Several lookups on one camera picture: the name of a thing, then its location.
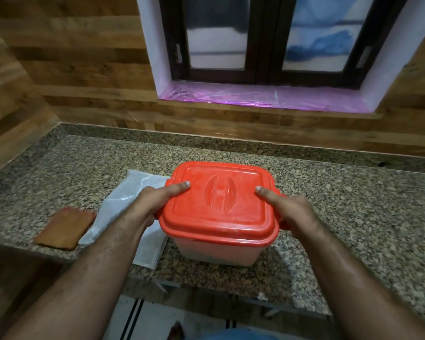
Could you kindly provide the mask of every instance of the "kitchen counter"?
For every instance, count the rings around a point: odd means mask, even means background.
[[[281,192],[308,196],[333,232],[384,282],[425,317],[425,174],[170,145],[67,136],[0,193],[0,245],[60,259],[33,244],[59,208],[99,210],[127,170],[171,175],[189,160],[256,165]],[[131,273],[287,304],[329,309],[301,245],[281,231],[249,268],[184,259],[169,240],[155,271]]]

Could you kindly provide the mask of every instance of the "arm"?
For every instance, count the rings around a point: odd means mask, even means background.
[[[100,339],[143,232],[158,210],[189,186],[144,188],[4,339]]]
[[[307,198],[257,187],[309,256],[334,316],[352,340],[425,340],[425,324],[386,289],[313,211]]]

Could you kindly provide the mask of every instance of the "red lid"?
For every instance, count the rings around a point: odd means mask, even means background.
[[[255,166],[185,162],[165,183],[190,181],[188,191],[165,205],[159,223],[174,238],[227,245],[263,247],[277,237],[272,207],[257,197],[255,187],[273,190],[272,175]]]

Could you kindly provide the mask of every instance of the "person's left hand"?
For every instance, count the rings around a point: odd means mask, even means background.
[[[153,188],[147,186],[142,189],[131,208],[143,215],[145,228],[153,224],[157,212],[170,200],[170,198],[188,190],[190,182],[175,183],[173,185]]]

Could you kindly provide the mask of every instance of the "plastic container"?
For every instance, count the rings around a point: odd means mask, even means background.
[[[252,265],[277,238],[274,210],[255,193],[260,185],[280,194],[272,175],[260,168],[217,162],[185,162],[165,185],[189,180],[191,188],[172,198],[159,223],[182,255],[234,266]]]

